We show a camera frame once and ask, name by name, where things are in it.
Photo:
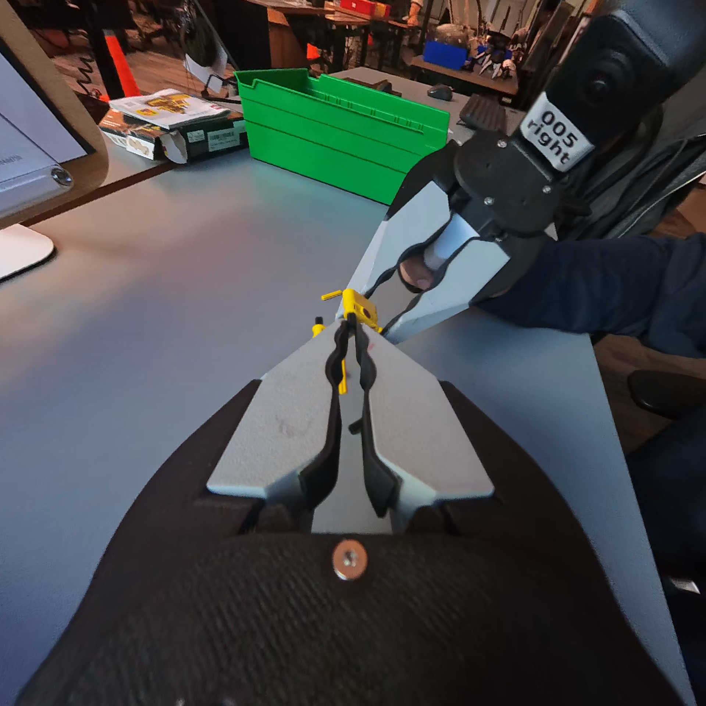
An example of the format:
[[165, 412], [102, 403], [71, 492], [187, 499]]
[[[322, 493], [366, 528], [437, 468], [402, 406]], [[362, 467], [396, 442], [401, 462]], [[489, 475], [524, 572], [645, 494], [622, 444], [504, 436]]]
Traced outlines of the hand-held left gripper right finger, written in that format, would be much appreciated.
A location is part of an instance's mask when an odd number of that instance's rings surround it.
[[364, 393], [361, 446], [379, 517], [485, 499], [495, 487], [440, 381], [367, 325], [355, 334]]

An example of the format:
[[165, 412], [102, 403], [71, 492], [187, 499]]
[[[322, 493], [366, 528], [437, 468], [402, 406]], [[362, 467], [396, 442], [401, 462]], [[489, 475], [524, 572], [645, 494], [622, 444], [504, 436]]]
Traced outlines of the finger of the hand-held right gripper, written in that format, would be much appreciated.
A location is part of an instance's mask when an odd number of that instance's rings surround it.
[[440, 281], [385, 328], [385, 339], [402, 343], [465, 311], [509, 260], [498, 243], [471, 239], [446, 261]]
[[429, 182], [378, 226], [349, 280], [349, 288], [362, 295], [371, 295], [395, 272], [406, 253], [430, 242], [450, 218], [446, 191], [433, 181]]

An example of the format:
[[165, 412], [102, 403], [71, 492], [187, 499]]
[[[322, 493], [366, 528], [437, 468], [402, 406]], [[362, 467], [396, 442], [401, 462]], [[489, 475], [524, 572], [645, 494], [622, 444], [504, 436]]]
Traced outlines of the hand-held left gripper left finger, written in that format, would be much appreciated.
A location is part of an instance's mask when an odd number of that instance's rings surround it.
[[318, 505], [338, 478], [345, 323], [324, 327], [256, 381], [207, 481], [215, 495]]

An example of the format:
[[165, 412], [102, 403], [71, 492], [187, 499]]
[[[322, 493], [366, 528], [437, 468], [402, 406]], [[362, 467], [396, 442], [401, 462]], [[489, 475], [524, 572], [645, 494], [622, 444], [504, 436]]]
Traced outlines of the yellow lego spring assembly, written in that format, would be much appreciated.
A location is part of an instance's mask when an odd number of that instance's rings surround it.
[[[349, 314], [352, 314], [355, 318], [356, 323], [363, 323], [374, 331], [381, 333], [383, 328], [378, 324], [378, 312], [374, 304], [369, 301], [366, 296], [362, 295], [358, 291], [352, 288], [346, 288], [343, 290], [336, 290], [334, 292], [329, 292], [321, 296], [323, 302], [329, 301], [331, 299], [341, 299], [341, 304], [343, 306], [344, 318], [347, 318]], [[312, 327], [312, 337], [317, 337], [322, 331], [324, 331], [325, 325], [323, 324], [322, 317], [318, 316], [315, 318], [315, 323]], [[338, 386], [339, 395], [347, 394], [347, 369], [345, 360], [341, 363], [342, 380]]]

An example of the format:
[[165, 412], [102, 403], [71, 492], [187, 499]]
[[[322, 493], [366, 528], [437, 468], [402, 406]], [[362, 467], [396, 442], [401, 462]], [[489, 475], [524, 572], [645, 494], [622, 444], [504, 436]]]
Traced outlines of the person's right forearm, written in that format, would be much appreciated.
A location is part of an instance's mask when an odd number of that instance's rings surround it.
[[705, 357], [705, 234], [546, 246], [507, 292], [479, 307], [525, 328], [637, 338]]

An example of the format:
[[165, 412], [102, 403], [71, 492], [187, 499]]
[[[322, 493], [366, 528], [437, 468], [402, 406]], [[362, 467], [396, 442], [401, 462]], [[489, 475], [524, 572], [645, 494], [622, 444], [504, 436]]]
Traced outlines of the opened black lego box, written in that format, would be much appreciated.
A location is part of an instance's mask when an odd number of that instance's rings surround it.
[[99, 123], [101, 132], [127, 152], [152, 161], [191, 164], [246, 147], [246, 123], [237, 113], [172, 128], [109, 110]]

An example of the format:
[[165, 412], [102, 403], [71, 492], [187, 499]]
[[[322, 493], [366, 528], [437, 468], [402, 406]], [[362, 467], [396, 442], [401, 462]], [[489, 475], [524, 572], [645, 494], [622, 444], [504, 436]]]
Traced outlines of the lego instruction booklet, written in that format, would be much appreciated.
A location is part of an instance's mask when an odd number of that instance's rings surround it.
[[174, 89], [111, 100], [109, 105], [112, 110], [164, 130], [216, 119], [231, 112], [227, 107]]

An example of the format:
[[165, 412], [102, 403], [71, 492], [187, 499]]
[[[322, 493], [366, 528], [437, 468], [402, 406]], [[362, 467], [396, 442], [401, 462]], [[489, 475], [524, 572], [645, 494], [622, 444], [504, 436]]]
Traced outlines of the person's right hand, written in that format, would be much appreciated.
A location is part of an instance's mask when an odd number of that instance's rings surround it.
[[434, 284], [436, 273], [425, 263], [422, 255], [409, 257], [400, 263], [400, 277], [407, 285], [420, 291], [427, 291]]

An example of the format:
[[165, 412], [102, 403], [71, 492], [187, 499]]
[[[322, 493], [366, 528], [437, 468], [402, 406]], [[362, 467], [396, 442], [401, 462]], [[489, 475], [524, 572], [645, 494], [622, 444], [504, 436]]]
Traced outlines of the black keyboard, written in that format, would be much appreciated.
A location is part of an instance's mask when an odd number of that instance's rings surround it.
[[507, 134], [507, 114], [505, 107], [483, 95], [469, 97], [460, 111], [457, 124], [472, 130], [498, 131]]

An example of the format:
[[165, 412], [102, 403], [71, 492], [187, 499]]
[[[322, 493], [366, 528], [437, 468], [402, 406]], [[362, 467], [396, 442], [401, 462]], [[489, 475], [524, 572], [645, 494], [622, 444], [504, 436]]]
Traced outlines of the green plastic bin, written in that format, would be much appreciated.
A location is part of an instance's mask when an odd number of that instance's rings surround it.
[[436, 107], [305, 68], [237, 71], [251, 156], [389, 206], [447, 143]]

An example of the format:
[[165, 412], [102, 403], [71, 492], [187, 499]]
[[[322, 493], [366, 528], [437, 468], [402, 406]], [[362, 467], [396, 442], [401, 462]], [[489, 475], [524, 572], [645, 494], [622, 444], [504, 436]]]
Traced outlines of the grey jacket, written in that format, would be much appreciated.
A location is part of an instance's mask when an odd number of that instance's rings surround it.
[[647, 234], [705, 175], [704, 85], [693, 81], [569, 178], [559, 242]]

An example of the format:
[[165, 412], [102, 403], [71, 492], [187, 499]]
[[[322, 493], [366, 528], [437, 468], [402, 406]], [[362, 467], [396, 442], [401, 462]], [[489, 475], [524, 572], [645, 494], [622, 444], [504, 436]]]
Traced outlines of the small blue crate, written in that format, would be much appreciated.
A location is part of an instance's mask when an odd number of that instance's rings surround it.
[[424, 46], [423, 60], [428, 64], [459, 71], [469, 57], [467, 46], [457, 46], [444, 42], [427, 40]]

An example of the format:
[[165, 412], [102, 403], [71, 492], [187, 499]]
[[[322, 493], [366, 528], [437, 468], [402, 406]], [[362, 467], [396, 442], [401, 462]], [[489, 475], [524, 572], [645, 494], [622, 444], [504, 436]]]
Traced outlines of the person's leg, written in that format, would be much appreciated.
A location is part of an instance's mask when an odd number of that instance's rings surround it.
[[705, 411], [626, 458], [697, 705], [705, 704]]

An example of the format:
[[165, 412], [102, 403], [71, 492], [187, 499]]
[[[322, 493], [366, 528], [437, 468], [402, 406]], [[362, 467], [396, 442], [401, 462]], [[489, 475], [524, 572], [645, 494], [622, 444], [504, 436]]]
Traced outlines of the wooden instruction sign stand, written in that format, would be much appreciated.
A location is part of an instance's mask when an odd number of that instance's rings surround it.
[[21, 223], [101, 186], [108, 172], [109, 157], [92, 116], [8, 1], [1, 2], [1, 55], [89, 152], [57, 163], [1, 115], [1, 280], [4, 281], [42, 264], [56, 250], [50, 238]]

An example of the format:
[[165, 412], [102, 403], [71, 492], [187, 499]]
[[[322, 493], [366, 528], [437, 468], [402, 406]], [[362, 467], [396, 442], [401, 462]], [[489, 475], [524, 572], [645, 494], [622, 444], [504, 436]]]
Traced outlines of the printed instruction sheet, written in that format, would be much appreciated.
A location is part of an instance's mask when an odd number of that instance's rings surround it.
[[1, 55], [1, 115], [57, 163], [89, 153], [4, 55]]

